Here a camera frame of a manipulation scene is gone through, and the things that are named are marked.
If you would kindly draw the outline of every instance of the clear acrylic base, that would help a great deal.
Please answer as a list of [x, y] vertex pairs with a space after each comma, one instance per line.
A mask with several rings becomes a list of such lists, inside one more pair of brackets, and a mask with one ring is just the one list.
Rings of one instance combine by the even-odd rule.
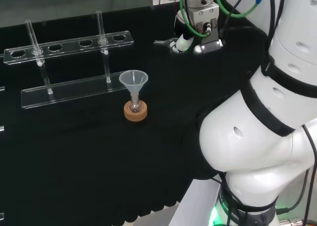
[[119, 81], [121, 73], [112, 73], [110, 83], [107, 83], [106, 76], [102, 75], [51, 84], [52, 90], [48, 90], [46, 86], [25, 89], [21, 91], [21, 106], [24, 109], [29, 109], [122, 90], [125, 89], [125, 86]]

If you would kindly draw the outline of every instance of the black fabric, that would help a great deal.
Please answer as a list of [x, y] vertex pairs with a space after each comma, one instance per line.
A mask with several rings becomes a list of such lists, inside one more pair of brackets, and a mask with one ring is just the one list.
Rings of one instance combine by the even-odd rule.
[[301, 96], [317, 98], [317, 86], [301, 82], [283, 72], [274, 64], [271, 56], [265, 55], [261, 70], [264, 76], [269, 76], [276, 83]]
[[[110, 51], [110, 71], [149, 75], [140, 92], [148, 117], [141, 123], [124, 118], [127, 90], [23, 110], [20, 91], [43, 85], [41, 74], [33, 62], [0, 63], [0, 211], [6, 226], [120, 226], [175, 204], [192, 179], [216, 173], [201, 165], [195, 116], [255, 72], [263, 36], [237, 31], [222, 50], [171, 55], [153, 42], [173, 36], [173, 4], [105, 13], [103, 19], [106, 33], [129, 30], [135, 40], [130, 49]], [[35, 23], [34, 30], [39, 43], [98, 33], [94, 15]], [[1, 28], [0, 40], [0, 50], [30, 44], [24, 25]], [[50, 58], [46, 66], [51, 83], [104, 71], [99, 52]], [[184, 132], [193, 144], [187, 138], [181, 144]]]
[[253, 115], [269, 130], [281, 137], [285, 137], [294, 131], [293, 128], [278, 120], [265, 107], [265, 105], [262, 104], [249, 81], [245, 82], [245, 84], [242, 86], [241, 94]]

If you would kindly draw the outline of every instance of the black strap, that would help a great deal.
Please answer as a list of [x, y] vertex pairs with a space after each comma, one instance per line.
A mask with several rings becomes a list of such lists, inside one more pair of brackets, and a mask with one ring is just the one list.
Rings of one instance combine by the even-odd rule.
[[265, 56], [261, 65], [262, 74], [269, 76], [277, 84], [301, 96], [317, 98], [317, 86], [301, 82], [283, 72], [274, 64], [274, 58]]
[[[230, 196], [229, 193], [225, 188], [221, 188], [219, 193], [223, 196], [225, 202], [230, 203]], [[242, 205], [239, 202], [235, 201], [236, 208], [238, 210], [244, 211], [244, 212], [261, 212], [270, 209], [273, 205], [275, 205], [277, 201], [277, 198], [269, 205], [261, 206], [261, 207], [254, 207], [254, 206], [248, 206], [248, 205]]]
[[265, 105], [262, 104], [249, 81], [241, 88], [241, 93], [253, 115], [269, 130], [281, 137], [285, 137], [294, 131], [293, 128], [279, 121]]
[[[228, 217], [235, 222], [237, 225], [244, 225], [244, 226], [268, 226], [275, 217], [275, 203], [272, 202], [271, 204], [263, 207], [251, 207], [251, 206], [245, 206], [240, 205], [238, 202], [230, 200], [230, 196], [226, 196], [225, 190], [222, 187], [219, 190], [219, 201], [221, 204], [222, 209], [225, 211], [225, 213], [228, 215], [229, 208], [231, 211], [231, 214], [228, 215]], [[242, 211], [239, 210], [239, 208], [246, 208], [249, 211]], [[248, 214], [248, 212], [261, 212], [265, 211], [261, 214]]]

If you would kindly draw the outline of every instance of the funnel stem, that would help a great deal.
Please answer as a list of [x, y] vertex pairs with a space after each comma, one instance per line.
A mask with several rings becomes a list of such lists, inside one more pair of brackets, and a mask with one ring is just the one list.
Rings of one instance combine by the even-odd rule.
[[131, 101], [132, 101], [132, 104], [133, 104], [134, 106], [137, 106], [137, 104], [138, 104], [138, 99], [139, 99], [139, 93], [132, 92], [132, 93], [131, 93]]

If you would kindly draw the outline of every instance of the green light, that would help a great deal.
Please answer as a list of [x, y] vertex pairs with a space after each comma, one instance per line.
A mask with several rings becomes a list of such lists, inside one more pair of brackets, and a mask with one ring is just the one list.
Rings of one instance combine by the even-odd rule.
[[211, 211], [211, 214], [210, 214], [208, 226], [221, 225], [221, 224], [223, 224], [221, 217], [218, 214], [216, 207], [214, 207]]

